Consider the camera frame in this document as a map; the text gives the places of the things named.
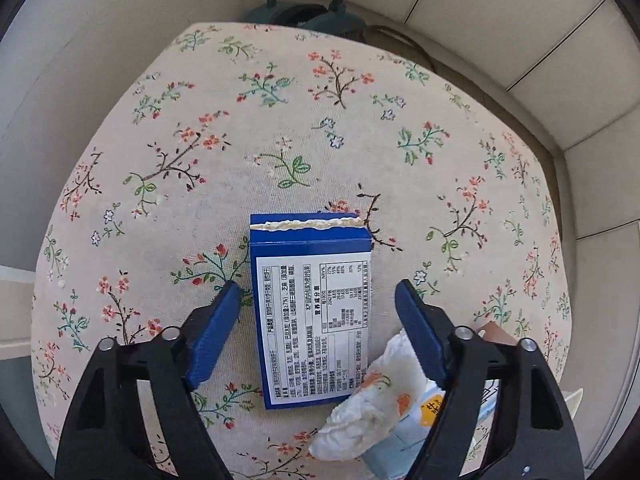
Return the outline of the milk carton with barcode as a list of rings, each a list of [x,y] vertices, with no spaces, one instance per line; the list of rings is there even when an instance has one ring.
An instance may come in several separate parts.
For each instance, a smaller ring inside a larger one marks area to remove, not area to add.
[[[480,466],[489,437],[490,424],[494,417],[498,390],[497,379],[486,380],[477,423],[462,474],[467,474]],[[402,416],[392,433],[361,455],[375,478],[386,480],[405,478],[434,426],[444,396],[442,389],[429,379],[420,400]]]

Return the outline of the floral tablecloth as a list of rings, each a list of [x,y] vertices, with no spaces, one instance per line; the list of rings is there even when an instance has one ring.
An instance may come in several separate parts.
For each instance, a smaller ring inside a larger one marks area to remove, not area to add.
[[[457,324],[538,341],[555,375],[572,315],[538,160],[501,120],[400,56],[315,32],[196,24],[73,157],[44,236],[32,374],[50,448],[104,337],[149,340],[241,287],[239,322],[194,401],[238,479],[367,479],[308,442],[325,405],[262,400],[252,214],[352,212],[372,236],[370,352],[399,330],[406,278]]]

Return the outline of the white kitchen cabinets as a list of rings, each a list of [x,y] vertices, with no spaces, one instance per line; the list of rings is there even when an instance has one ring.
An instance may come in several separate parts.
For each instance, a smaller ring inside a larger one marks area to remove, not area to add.
[[[279,205],[355,211],[385,276],[544,338],[588,468],[639,403],[639,44],[615,0],[348,0],[404,46],[288,46],[299,86],[250,161]]]

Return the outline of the blue cardboard box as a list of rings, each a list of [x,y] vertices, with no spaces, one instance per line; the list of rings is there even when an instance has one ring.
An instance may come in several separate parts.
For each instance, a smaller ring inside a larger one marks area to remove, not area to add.
[[[338,402],[368,366],[372,236],[353,212],[252,214],[250,274],[268,410]]]

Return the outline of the crumpled white tissue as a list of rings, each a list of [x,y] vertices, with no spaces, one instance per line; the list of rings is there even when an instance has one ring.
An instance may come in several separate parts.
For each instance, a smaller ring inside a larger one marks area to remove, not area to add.
[[[317,460],[344,462],[386,439],[427,387],[427,378],[404,330],[371,363],[356,391],[338,404],[309,445]]]

